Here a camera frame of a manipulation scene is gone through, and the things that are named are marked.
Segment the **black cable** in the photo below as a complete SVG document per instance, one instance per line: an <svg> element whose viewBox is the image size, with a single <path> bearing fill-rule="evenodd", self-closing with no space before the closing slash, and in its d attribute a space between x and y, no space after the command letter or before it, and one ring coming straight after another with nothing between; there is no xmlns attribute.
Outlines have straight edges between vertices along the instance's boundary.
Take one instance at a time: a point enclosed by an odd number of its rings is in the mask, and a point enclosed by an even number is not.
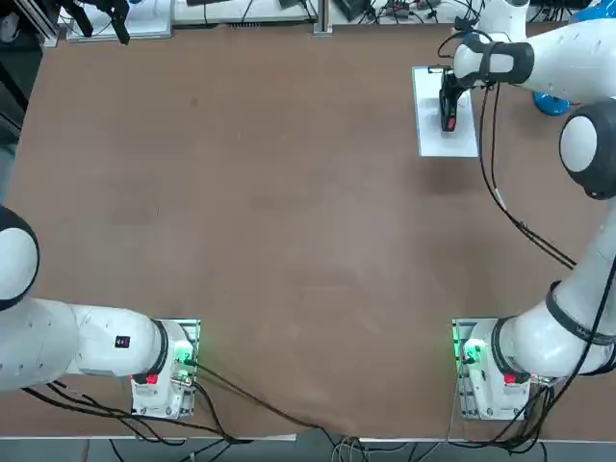
<svg viewBox="0 0 616 462"><path fill-rule="evenodd" d="M214 402L210 398L210 395L208 394L208 392L205 390L205 388L203 388L203 386L200 383L193 382L192 385L194 386L196 391L200 395L202 395L203 398L205 399L205 402L207 403L208 408L210 409L210 413L212 414L212 419L214 420L214 424L218 430L218 433L222 435L222 438L224 439L224 441L226 441L230 445L244 445L244 444L252 443L252 440L239 440L229 435L229 433L227 433L222 427L222 423L220 422L220 419L218 418L218 413L216 412L216 408L214 407Z"/></svg>
<svg viewBox="0 0 616 462"><path fill-rule="evenodd" d="M84 39L91 39L92 37L96 37L101 35L103 32L105 32L107 30L107 28L109 26L112 25L112 20L110 19L109 22L107 23L107 25L105 27L103 27L100 31L98 31L95 34L92 34L90 37L86 37L83 34L77 32L76 30L74 30L72 27L70 27L70 25L64 20L64 16L60 16L60 19L62 20L62 22L64 23L64 26L66 26L73 34L79 36L79 37L83 37Z"/></svg>
<svg viewBox="0 0 616 462"><path fill-rule="evenodd" d="M244 14L242 14L242 21L240 21L240 24L244 24L244 20L246 19L246 15L248 14L248 11L250 10L250 7L252 6L252 2L254 2L254 0L250 0L248 2L248 6L244 10Z"/></svg>
<svg viewBox="0 0 616 462"><path fill-rule="evenodd" d="M366 19L366 16L374 13L374 3L376 3L376 0L372 0L370 4L368 4L368 6L364 8L364 15L361 17L357 24L361 24L362 22L364 22L364 19Z"/></svg>
<svg viewBox="0 0 616 462"><path fill-rule="evenodd" d="M111 415L108 412L106 412L105 414L103 414L102 412L96 412L96 411L91 411L89 409L84 409L82 407L76 407L76 406L71 406L70 404L64 404L62 402L56 401L42 393L37 392L36 390L33 390L31 388L22 388L21 389L23 392L27 393L28 395L30 395L33 398L36 398L38 400L41 400L43 402L46 402L47 404L50 404L54 407L58 407L60 409L65 409L68 411L75 411L75 412L79 412L82 414L87 414L89 416L96 416L96 417L102 417L104 419L116 419L117 416L115 415ZM178 426L184 426L186 428L194 428L197 430L204 430L204 431L208 431L210 433L214 433L218 435L218 432L213 429L210 428L209 426L205 426L205 425L196 425L194 423L186 423L186 422L182 422L182 421L177 421L174 419L165 419L165 418L161 418L161 417L152 417L152 416L134 416L134 415L130 415L130 417L125 417L125 419L132 419L135 421L156 421L156 422L165 422L167 424L174 424L174 425L178 425Z"/></svg>
<svg viewBox="0 0 616 462"><path fill-rule="evenodd" d="M569 270L572 270L573 267L576 265L576 261L573 260L571 257L569 257L566 253L564 253L563 251L558 249L555 245L553 245L550 242L546 241L540 235L538 235L537 233L532 231L522 221L518 220L513 215L511 215L509 213L509 211L507 211L507 209L504 208L504 205L501 202L501 198L500 198L500 195L498 193L498 190L496 190L496 189L493 190L493 188L490 186L490 182L488 180L486 169L485 169L485 165L484 165L484 161L483 161L483 126L484 126L485 108L486 108L486 103L487 103L488 91L489 91L489 87L486 87L485 93L484 93L484 96L483 96L483 103L482 103L482 106L481 106L481 116L480 116L480 120L479 120L479 142L478 142L478 151L479 151L478 152L478 157L479 157L479 165L481 167L481 176L483 178L483 182L485 183L485 185L486 185L486 187L488 189L488 193L490 194L490 196L492 197L492 199L494 200L496 205L499 207L500 211L505 214L505 216L509 219L509 221L511 221L511 223L529 241L531 241L533 244L537 245L542 251L544 251L546 254L550 255L555 261L557 261L558 263L563 265L565 268L567 268ZM495 139L492 138L492 150L494 151L495 149L496 149Z"/></svg>
<svg viewBox="0 0 616 462"><path fill-rule="evenodd" d="M213 455L212 457L210 457L207 462L214 462L216 459L218 459L219 457L221 457L223 454L225 454L229 448L231 448L231 445L227 444L227 446L225 446L224 448L222 448L219 452L217 452L215 455Z"/></svg>
<svg viewBox="0 0 616 462"><path fill-rule="evenodd" d="M497 109L498 109L498 106L499 106L499 96L500 95L501 95L501 84L497 84L497 94L496 94L495 101L494 101L494 111L492 113L492 147L491 147L491 155L490 155L490 158L491 158L491 161L490 161L490 176L491 176L491 179L492 179L492 186L494 188L494 192L496 193L495 195L498 196L498 199L501 199L501 197L500 197L500 194L498 193L499 188L497 186L496 177L495 177L495 162L496 162L496 144L497 144L496 143L496 139L497 139ZM483 163L482 156L480 156L479 161L481 163ZM502 204L501 200L497 201L497 205L500 206L500 209L502 211L505 211L504 210L504 205ZM555 259L561 265L565 266L569 270L573 269L573 267L576 265L576 261L574 259L572 259L569 255L567 255L566 253L561 251L558 247L556 247L555 245L553 245L549 241L546 241L544 238L542 238L540 235L536 234L534 231L531 231L523 222L521 222L518 219L514 218L510 214L507 214L507 213L505 213L505 214L512 221L514 226L516 226L518 228L518 230L520 230L522 232L522 234L524 234L529 239L532 238L530 240L535 245L539 246L544 252L548 253L548 255L553 257L553 259Z"/></svg>
<svg viewBox="0 0 616 462"><path fill-rule="evenodd" d="M317 22L317 19L315 17L312 17L312 15L310 14L310 10L308 9L308 4L306 3L306 0L299 0L299 1L301 5L304 7L304 10L306 10L306 14L308 14L308 21L310 21L311 24L314 24L315 22Z"/></svg>
<svg viewBox="0 0 616 462"><path fill-rule="evenodd" d="M480 31L478 29L473 29L472 32L474 34L480 34L481 36L486 37L488 40L492 41L492 38L487 35L485 32ZM467 36L469 34L469 31L458 31L455 34L451 34L449 37L447 37L445 40L443 40L443 42L439 45L438 50L436 51L436 54L438 55L439 58L448 58L448 59L453 59L453 55L444 55L442 53L443 48L445 47L445 45L447 45L450 41L454 40L454 39L460 39L463 38L465 36Z"/></svg>
<svg viewBox="0 0 616 462"><path fill-rule="evenodd" d="M177 462L187 462L188 460L193 459L194 457L196 457L198 454L200 454L201 452L204 452L206 450L208 450L209 448L213 448L216 445L219 445L220 443L222 443L224 440L217 440L214 443L210 443L209 445L204 446L201 449L196 450L195 452L191 452L189 455L187 455L186 457L181 458L180 460L178 460Z"/></svg>
<svg viewBox="0 0 616 462"><path fill-rule="evenodd" d="M438 24L439 23L439 18L437 17L436 10L434 10L434 7L432 6L432 3L430 2L430 0L425 0L425 3L430 8L430 13L429 13L428 17L433 17L434 18L434 22L436 22Z"/></svg>
<svg viewBox="0 0 616 462"><path fill-rule="evenodd" d="M543 9L546 8L546 0L541 0L541 5L539 6L539 10L537 11L537 13L535 14L535 16L533 16L529 22L534 21L539 14L541 14L541 12L543 11Z"/></svg>
<svg viewBox="0 0 616 462"><path fill-rule="evenodd" d="M468 8L468 11L473 12L473 14L475 15L475 19L478 21L479 20L479 12L477 10L475 10L471 5L462 2L461 0L450 0L451 2L455 2L458 3L460 5L462 5L463 7Z"/></svg>
<svg viewBox="0 0 616 462"><path fill-rule="evenodd" d="M420 22L421 22L422 24L425 24L425 21L424 21L424 20L422 19L422 17L421 17L421 16L419 16L417 13L409 11L409 14L411 14L412 16L417 17L417 18L420 20Z"/></svg>
<svg viewBox="0 0 616 462"><path fill-rule="evenodd" d="M540 442L539 446L541 447L541 451L543 452L543 462L548 462L548 449L546 448L545 443Z"/></svg>
<svg viewBox="0 0 616 462"><path fill-rule="evenodd" d="M54 384L48 383L47 387L50 390L52 390L56 395L66 399L67 401L74 402L76 404L82 404L82 405L88 406L88 407L93 407L93 408L101 410L101 411L106 411L109 415L114 416L121 424L123 424L124 426L129 428L133 433L135 433L139 438L143 439L147 443L162 443L162 444L164 444L166 446L183 446L184 444L186 444L186 440L184 440L182 442L167 441L166 439L161 437L156 431L154 431L154 428L152 428L148 423L143 422L141 420L141 416L134 416L132 414L129 414L126 411L123 411L122 409L117 409L117 408L113 408L113 407L103 406L98 401L96 401L94 398L92 398L92 397L90 397L90 396L88 396L86 394L80 394L80 395L82 397L84 397L84 399L86 399L87 401L83 401L82 399L71 397L71 396L67 395L66 393L58 390L58 388L56 388L55 385L58 385L58 386L64 388L65 390L68 389L68 387L66 387L66 385L64 385L59 380L54 381ZM115 415L115 413L119 413L123 417L117 417ZM138 422L138 423L142 424L143 426L145 426L145 428L147 428L147 430L154 436L154 439L153 440L149 439L148 437L146 437L142 433L140 433L132 425L130 425L129 423L124 421L124 419L129 419L129 418L132 419L132 420L135 420L136 422Z"/></svg>
<svg viewBox="0 0 616 462"><path fill-rule="evenodd" d="M492 152L490 154L490 179L492 186L497 190L497 180L495 178L495 163L496 163L496 142L497 137L497 109L499 108L499 96L501 95L501 84L497 85L497 95L494 97L494 111L492 112Z"/></svg>
<svg viewBox="0 0 616 462"><path fill-rule="evenodd" d="M109 443L112 445L112 449L114 450L114 454L115 454L115 457L117 457L117 460L119 460L119 462L124 462L124 459L122 458L122 456L117 451L116 444L114 443L114 440L109 440Z"/></svg>
<svg viewBox="0 0 616 462"><path fill-rule="evenodd" d="M417 445L418 445L418 444L419 444L419 443L415 443L415 445L414 445L414 446L413 446L413 448L411 449L411 453L410 453L410 454L408 454L408 459L407 459L407 461L408 461L408 462L412 462L412 460L413 460L413 455L415 455L415 451L417 450Z"/></svg>
<svg viewBox="0 0 616 462"><path fill-rule="evenodd" d="M254 395L252 395L251 393L247 392L246 390L242 389L241 387L237 386L236 384L234 384L233 382L231 382L230 380L227 380L226 378L224 378L222 375L220 375L217 372L212 371L209 368L206 368L205 366L200 365L199 363L197 363L196 361L187 359L184 361L184 364L188 365L188 366L193 366L196 367L204 372L206 372L207 374L211 375L212 377L214 377L215 379L219 380L220 382L224 383L225 385L227 385L228 387L232 388L233 390L235 390L236 392L244 395L246 398L251 399L252 401L254 401L255 403L265 407L266 409L268 409L270 412L272 412L273 414L277 415L278 417L281 417L289 422L291 422L292 424L296 424L296 425L300 425L300 426L304 426L306 428L316 428L318 430L321 430L325 436L327 436L327 439L329 440L329 442L332 444L332 446L336 446L335 443L333 442L333 440L331 439L331 437L329 436L329 434L327 433L327 431L321 426L321 425L317 425L316 423L310 423L310 422L306 422L302 419L298 419L296 417L293 417L289 414L287 414L284 411L281 411L280 409L278 409L277 407L272 406L271 404L269 404L266 401L263 401L260 398L255 397Z"/></svg>
<svg viewBox="0 0 616 462"><path fill-rule="evenodd" d="M394 14L394 19L396 20L396 24L399 25L400 21L398 21L398 12L396 11L396 0L392 0L392 13Z"/></svg>

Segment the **black object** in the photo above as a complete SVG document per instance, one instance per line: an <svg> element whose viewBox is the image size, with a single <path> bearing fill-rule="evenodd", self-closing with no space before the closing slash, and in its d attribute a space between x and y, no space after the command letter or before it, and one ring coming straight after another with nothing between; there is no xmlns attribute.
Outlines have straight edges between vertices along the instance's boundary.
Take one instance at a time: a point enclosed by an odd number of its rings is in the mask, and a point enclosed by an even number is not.
<svg viewBox="0 0 616 462"><path fill-rule="evenodd" d="M129 11L126 0L82 0L82 3L94 5L98 10L106 13L111 18L111 25L119 42L124 45L128 44L131 37L125 24ZM73 0L58 0L58 5L64 7L66 12L75 19L84 37L92 37L92 24L82 6L77 5Z"/></svg>
<svg viewBox="0 0 616 462"><path fill-rule="evenodd" d="M370 1L367 0L334 0L334 3L345 15L348 22L355 19L361 13L367 12L371 7Z"/></svg>
<svg viewBox="0 0 616 462"><path fill-rule="evenodd" d="M453 69L443 69L443 79L439 90L441 109L441 130L452 132L458 114L458 99L467 88L460 85L460 81L453 74Z"/></svg>
<svg viewBox="0 0 616 462"><path fill-rule="evenodd" d="M598 103L581 106L567 119L564 127L574 117L588 118L597 134L597 150L587 168L581 171L572 171L564 165L569 176L584 188L586 194L593 199L609 199L616 195L616 101L606 99ZM560 132L560 144L562 143L563 130Z"/></svg>

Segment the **table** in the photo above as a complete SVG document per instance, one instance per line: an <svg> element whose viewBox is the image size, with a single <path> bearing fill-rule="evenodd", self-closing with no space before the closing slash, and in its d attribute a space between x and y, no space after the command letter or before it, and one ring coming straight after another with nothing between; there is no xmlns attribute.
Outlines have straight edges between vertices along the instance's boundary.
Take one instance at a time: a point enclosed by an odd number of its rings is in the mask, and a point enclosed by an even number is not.
<svg viewBox="0 0 616 462"><path fill-rule="evenodd" d="M7 201L40 240L33 295L201 318L201 361L289 413L347 434L445 438L451 319L521 313L564 272L500 215L476 159L418 156L411 66L437 62L449 26L310 32L46 52ZM501 93L509 209L578 257L604 204L560 165L564 119ZM128 405L115 380L71 383ZM613 440L614 385L575 383L544 437ZM212 395L229 432L297 430ZM20 392L0 403L4 436L125 434ZM193 421L211 423L200 410ZM451 437L494 430L454 413Z"/></svg>

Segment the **equipment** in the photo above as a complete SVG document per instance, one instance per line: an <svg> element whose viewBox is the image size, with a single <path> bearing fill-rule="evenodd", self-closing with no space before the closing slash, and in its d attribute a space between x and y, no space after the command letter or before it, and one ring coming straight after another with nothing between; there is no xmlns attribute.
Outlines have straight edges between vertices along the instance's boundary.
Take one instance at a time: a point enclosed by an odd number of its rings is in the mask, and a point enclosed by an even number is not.
<svg viewBox="0 0 616 462"><path fill-rule="evenodd" d="M84 8L75 3L74 0L57 0L60 7L64 7L66 12L75 19L85 37L92 37L93 27L86 15ZM98 10L106 13L114 28L117 39L120 43L128 45L130 36L126 30L126 16L128 15L128 2L126 0L83 0L80 3L94 5Z"/></svg>
<svg viewBox="0 0 616 462"><path fill-rule="evenodd" d="M456 95L477 86L508 83L585 104L562 129L560 158L589 197L607 200L608 212L569 276L520 316L479 321L461 348L481 419L517 419L531 378L569 376L568 386L578 372L611 371L616 359L616 28L595 19L526 38L527 7L488 0L476 31L458 36L441 90L443 130Z"/></svg>
<svg viewBox="0 0 616 462"><path fill-rule="evenodd" d="M398 19L408 19L410 6L403 0L387 0L385 4L385 15L397 17Z"/></svg>
<svg viewBox="0 0 616 462"><path fill-rule="evenodd" d="M198 321L29 298L39 272L32 228L0 206L0 391L66 373L131 376L133 413L191 415Z"/></svg>

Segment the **cable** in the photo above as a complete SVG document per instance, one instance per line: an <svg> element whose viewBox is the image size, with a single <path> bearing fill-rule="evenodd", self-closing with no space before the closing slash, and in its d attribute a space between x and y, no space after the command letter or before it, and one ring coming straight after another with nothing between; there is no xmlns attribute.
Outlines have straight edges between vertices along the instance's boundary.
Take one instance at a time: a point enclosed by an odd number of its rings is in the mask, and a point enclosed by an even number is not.
<svg viewBox="0 0 616 462"><path fill-rule="evenodd" d="M553 259L556 260L558 263L560 263L561 265L565 266L569 270L572 270L573 267L576 265L576 261L574 259L572 259L569 255L567 255L566 253L561 251L555 245L551 244L549 241L546 241L544 238L542 238L540 235L536 234L534 231L531 231L523 222L519 221L518 219L514 218L511 214L508 214L506 212L506 208L505 208L504 202L502 200L502 196L501 196L501 193L499 191L499 187L497 186L496 177L495 177L496 138L497 138L497 109L498 109L498 106L499 106L499 96L500 95L501 95L501 84L497 84L497 94L496 94L495 102L494 102L494 111L492 113L492 147L491 147L491 155L490 155L490 157L491 157L491 161L490 161L490 176L491 176L491 179L492 179L492 187L494 189L493 198L494 198L494 196L496 196L497 205L499 206L499 208L511 220L511 222L514 224L514 226L516 226L516 228L518 228L518 230L520 232L522 232L523 235L525 235L528 239L530 239L535 245L539 246L539 248L541 248L548 255L553 257ZM482 143L483 143L483 138L482 138L483 137L483 132L480 132L479 136L480 136L479 144L482 145ZM482 164L482 174L483 174L483 177L484 177L484 182L486 183L486 186L488 187L488 190L491 190L491 188L490 188L490 186L489 186L489 184L487 182L487 179L485 178L485 172L483 171L484 170L484 166L483 166L483 156L482 156L482 153L479 155L479 162Z"/></svg>
<svg viewBox="0 0 616 462"><path fill-rule="evenodd" d="M211 369L206 368L205 366L200 365L196 361L193 361L191 359L187 359L187 360L184 360L184 364L186 364L188 366L196 367L196 368L206 372L207 374L209 374L212 377L216 378L217 380L219 380L220 382L224 383L228 387L232 388L236 392L244 395L246 398L251 399L252 401L256 402L257 404L259 404L259 405L265 407L266 409L268 409L273 414L275 414L278 417L281 417L281 418L291 422L292 424L296 424L296 425L300 425L300 426L305 426L306 428L316 428L318 430L321 430L325 434L325 436L327 436L327 439L332 444L332 446L336 446L335 443L333 442L333 440L331 439L331 437L329 436L329 434L327 433L327 431L322 426L317 425L315 423L309 423L309 422L303 421L302 419L298 419L296 417L293 417L293 416L287 414L284 411L281 411L280 409L272 406L268 402L263 401L262 399L259 399L259 398L255 397L254 395L252 395L251 393L247 392L246 390L240 388L239 386L237 386L236 384L234 384L230 380L227 380L226 378L224 378L219 373L214 372Z"/></svg>
<svg viewBox="0 0 616 462"><path fill-rule="evenodd" d="M364 445L362 445L362 443L359 440L359 438L347 436L346 438L343 438L336 445L336 447L334 447L334 449L332 450L332 453L334 451L338 450L338 453L340 454L340 448L347 448L349 454L352 454L352 452L354 450L356 450L356 451L362 453L362 457L363 457L364 460L367 460L366 456L370 457L370 454L400 452L401 450L405 450L406 448L408 448L408 446L410 444L411 444L410 442L402 443L402 444L400 444L398 446L395 446L393 448L366 448L366 447L364 447Z"/></svg>
<svg viewBox="0 0 616 462"><path fill-rule="evenodd" d="M124 462L124 459L122 458L122 456L117 451L116 444L114 443L114 440L109 440L109 443L112 445L112 449L114 450L114 454L115 454L115 457L117 457L117 460L119 460L119 462Z"/></svg>
<svg viewBox="0 0 616 462"><path fill-rule="evenodd" d="M418 457L418 459L414 462L423 462L425 461L425 459L427 459L430 455L432 455L432 453L441 446L443 442L439 441L438 443L434 443L434 445L432 446L432 448L428 449L424 454L422 454L421 456Z"/></svg>
<svg viewBox="0 0 616 462"><path fill-rule="evenodd" d="M545 443L542 441L541 443L539 443L539 446L541 447L541 451L543 452L543 462L548 462L548 449L546 448Z"/></svg>
<svg viewBox="0 0 616 462"><path fill-rule="evenodd" d="M478 151L479 151L478 157L479 157L479 165L481 167L481 176L483 178L483 182L485 183L488 189L488 193L490 194L494 202L497 204L499 209L505 214L505 216L511 221L511 223L513 223L513 225L527 239L529 239L532 243L537 245L542 251L550 255L555 261L563 265L565 268L572 270L573 267L576 265L575 260L573 260L566 253L562 252L560 249L558 249L556 246L554 246L550 242L546 241L544 238L539 236L537 233L530 230L530 228L528 228L522 221L516 219L513 215L511 215L504 206L504 202L502 201L502 197L501 197L501 194L499 193L499 190L496 188L494 188L493 190L493 188L490 186L490 182L488 181L488 177L486 174L485 165L483 161L483 126L484 126L485 108L486 108L489 89L490 89L489 86L486 87L485 93L483 96L483 103L481 105L481 116L479 120L479 142L478 142ZM496 149L495 139L492 138L492 150L495 150L495 149Z"/></svg>
<svg viewBox="0 0 616 462"><path fill-rule="evenodd" d="M195 452L191 452L189 455L187 455L186 457L181 458L177 462L187 462L188 460L194 460L196 458L196 456L198 454L200 454L201 452L204 452L204 451L208 450L209 448L213 448L214 446L219 445L223 441L224 440L217 440L214 443L210 443L209 445L206 445L203 448L196 450Z"/></svg>
<svg viewBox="0 0 616 462"><path fill-rule="evenodd" d="M543 11L543 9L546 8L546 0L541 0L541 5L539 5L539 10L537 11L537 13L535 14L535 16L533 16L529 22L534 21L539 14L541 14L541 12Z"/></svg>
<svg viewBox="0 0 616 462"><path fill-rule="evenodd" d="M436 22L438 24L439 23L439 18L437 17L436 10L434 10L434 7L432 6L432 3L430 2L430 0L425 0L425 3L427 3L427 6L430 8L430 13L428 14L427 17L433 17L434 18L434 22Z"/></svg>
<svg viewBox="0 0 616 462"><path fill-rule="evenodd" d="M501 84L497 85L497 95L494 97L494 111L492 112L492 152L490 154L490 179L495 191L498 191L497 180L495 178L494 167L496 164L496 142L497 137L497 109L499 108L499 96L501 95Z"/></svg>
<svg viewBox="0 0 616 462"><path fill-rule="evenodd" d="M364 15L361 17L361 19L359 20L357 24L361 24L362 22L364 22L364 19L366 19L366 16L374 12L374 3L376 3L376 0L372 0L370 4L368 5L368 7L364 8Z"/></svg>
<svg viewBox="0 0 616 462"><path fill-rule="evenodd" d="M56 380L54 382L54 384L68 390L68 387L66 387L66 385L64 385L62 382ZM60 390L58 390L58 388L56 388L53 384L49 383L47 384L47 387L52 390L54 393L56 393L56 395L70 401L70 402L74 402L76 404L82 404L88 407L93 407L96 408L98 410L102 410L102 411L107 411L107 413L110 416L114 416L114 418L116 418L120 423L122 423L124 426L126 426L127 428L129 428L133 433L135 433L139 438L142 438L145 442L147 443L162 443L166 446L183 446L184 444L186 444L186 440L182 441L182 442L170 442L165 440L164 438L162 438L158 433L156 433L156 431L154 431L154 429L146 422L143 422L141 420L141 416L133 416L132 414L129 414L125 411L123 411L122 409L116 409L116 408L112 408L112 407L106 407L103 406L102 404L100 404L98 401L96 401L95 399L93 399L92 397L85 395L85 394L80 394L82 397L84 397L85 399L87 399L88 401L83 401L81 399L77 399L77 398L73 398L70 397L69 395L61 392ZM120 413L123 417L117 417L114 413ZM154 440L149 439L146 436L143 436L142 433L140 433L136 428L134 428L132 425L130 425L129 423L125 422L124 419L133 419L137 422L139 422L140 424L142 424L143 426L145 426L145 428L148 429L148 431L154 436Z"/></svg>
<svg viewBox="0 0 616 462"><path fill-rule="evenodd" d="M304 7L304 10L306 10L306 14L308 14L308 20L310 21L310 23L314 24L315 22L317 22L317 20L310 14L310 10L308 9L308 4L306 3L306 0L299 0L299 3L301 3L301 5Z"/></svg>
<svg viewBox="0 0 616 462"><path fill-rule="evenodd" d="M485 32L480 31L478 29L473 29L472 32L474 34L480 34L481 36L486 37L488 40L492 41L492 38L487 35ZM453 55L444 55L442 53L443 48L445 47L445 45L447 45L450 41L454 40L454 39L460 39L462 37L465 37L469 34L469 31L459 31L456 32L455 34L451 34L449 37L447 37L445 40L443 40L443 42L439 45L438 50L436 51L436 54L438 55L439 58L447 58L447 59L453 59Z"/></svg>
<svg viewBox="0 0 616 462"><path fill-rule="evenodd" d="M223 454L225 454L229 450L229 448L231 448L231 445L227 444L227 446L222 448L216 455L210 457L207 462L214 462L216 459L220 458Z"/></svg>
<svg viewBox="0 0 616 462"><path fill-rule="evenodd" d="M244 20L246 19L246 15L248 14L248 11L250 10L250 7L252 6L252 2L254 2L254 0L250 0L248 2L248 6L244 10L244 14L242 14L242 20L240 21L240 24L244 24Z"/></svg>
<svg viewBox="0 0 616 462"><path fill-rule="evenodd" d="M422 17L421 17L421 16L419 16L417 13L409 11L409 14L410 14L410 15L412 15L412 16L417 17L417 18L420 20L420 22L421 22L422 24L425 24L425 21L424 21L424 20L422 19Z"/></svg>
<svg viewBox="0 0 616 462"><path fill-rule="evenodd" d="M64 16L61 15L60 19L64 23L64 26L66 26L73 34L75 34L75 35L77 35L79 37L83 37L84 39L91 39L92 37L99 36L103 32L105 32L109 26L112 25L112 20L110 19L109 22L107 23L107 25L105 27L103 27L100 31L98 31L96 34L92 34L90 37L86 37L82 33L79 33L76 30L74 30L72 27L70 27L70 25L65 21Z"/></svg>
<svg viewBox="0 0 616 462"><path fill-rule="evenodd" d="M205 402L207 403L208 408L210 409L210 413L212 414L212 419L214 420L214 424L216 425L217 431L218 431L218 433L220 435L222 435L222 438L224 439L224 441L226 441L229 445L245 445L245 444L248 444L248 443L252 443L252 440L239 440L239 439L229 435L224 430L224 428L222 428L222 423L220 423L220 419L218 418L218 414L216 412L216 408L214 407L214 402L210 398L210 395L208 395L208 392L206 392L205 388L203 388L197 382L193 382L192 385L194 386L196 391L200 395L202 395L203 398L205 399Z"/></svg>
<svg viewBox="0 0 616 462"><path fill-rule="evenodd" d="M58 407L60 409L65 409L65 410L69 410L69 411L75 411L75 412L80 412L82 414L87 414L89 416L96 416L96 417L102 417L104 419L116 419L117 416L116 415L111 415L109 413L109 411L105 414L101 413L101 412L96 412L96 411L91 411L89 409L84 409L82 407L76 407L76 406L71 406L70 404L64 404L62 402L56 401L42 393L37 392L36 390L33 390L31 388L22 388L21 389L23 392L27 393L28 395L30 395L33 398L36 398L38 400L41 400L43 402L46 402L47 404L50 404L54 407ZM110 409L112 411L115 411L114 408L108 408L106 406L102 406L105 409ZM161 417L152 417L152 416L134 416L132 414L127 414L127 416L130 417L125 417L125 419L132 419L135 421L156 421L156 422L165 422L167 424L174 424L174 425L178 425L178 426L184 426L186 428L194 428L197 430L204 430L204 431L208 431L210 433L214 433L218 435L218 432L213 429L210 428L209 426L205 426L205 425L196 425L193 423L186 423L186 422L182 422L182 421L177 421L174 419L165 419L165 418L161 418Z"/></svg>

